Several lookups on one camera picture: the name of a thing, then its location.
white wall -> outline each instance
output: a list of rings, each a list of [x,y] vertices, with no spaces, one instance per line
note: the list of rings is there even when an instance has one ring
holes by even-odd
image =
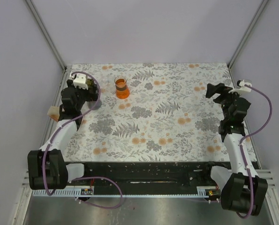
[[[66,64],[228,62],[261,0],[33,0]]]
[[[236,79],[251,79],[253,86],[272,101],[272,120],[255,141],[261,162],[272,170],[279,193],[279,0],[269,4],[232,72]],[[256,130],[267,119],[269,106],[257,93],[248,98],[252,103],[248,122]]]
[[[0,225],[39,147],[61,70],[23,0],[0,0]]]

floral pattern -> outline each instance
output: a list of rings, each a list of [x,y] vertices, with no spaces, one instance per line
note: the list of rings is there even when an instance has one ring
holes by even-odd
[[[225,63],[76,64],[72,71],[97,79],[102,106],[83,118],[65,161],[229,161],[220,105],[205,98],[208,83],[232,86]],[[115,95],[119,75],[128,78],[127,99]],[[255,161],[249,139],[247,149]]]

orange container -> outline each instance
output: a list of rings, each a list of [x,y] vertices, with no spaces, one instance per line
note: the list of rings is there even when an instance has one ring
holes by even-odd
[[[124,76],[117,76],[115,78],[116,96],[119,99],[125,99],[130,95],[130,91],[127,87],[127,79]]]

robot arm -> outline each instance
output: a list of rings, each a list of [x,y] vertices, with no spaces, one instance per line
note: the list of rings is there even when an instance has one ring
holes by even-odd
[[[240,141],[245,137],[243,119],[247,114],[250,103],[240,97],[241,94],[250,92],[249,81],[239,81],[236,89],[218,85],[207,85],[206,98],[220,94],[213,101],[221,104],[224,120],[220,122],[219,134],[224,142],[231,163],[232,174],[221,166],[211,168],[211,178],[221,189],[221,205],[223,209],[239,213],[248,213],[250,209],[251,187],[249,182],[249,168],[253,185],[253,210],[251,215],[259,214],[268,188],[265,179],[259,178],[249,158],[245,142],[242,143],[243,153],[240,151]]]
[[[84,103],[97,101],[97,85],[83,74],[71,76],[67,80],[67,85],[68,87],[61,92],[62,105],[59,107],[59,121],[54,133],[39,150],[28,154],[29,185],[33,190],[44,189],[42,162],[44,151],[49,144],[45,171],[50,189],[64,189],[68,182],[84,175],[84,165],[81,163],[66,165],[62,153],[81,125],[81,108]]]

transparent cup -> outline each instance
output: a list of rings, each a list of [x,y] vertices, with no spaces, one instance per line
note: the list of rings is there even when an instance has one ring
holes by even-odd
[[[124,76],[117,76],[115,78],[116,96],[119,99],[125,99],[130,95],[129,88],[127,87],[127,78]]]

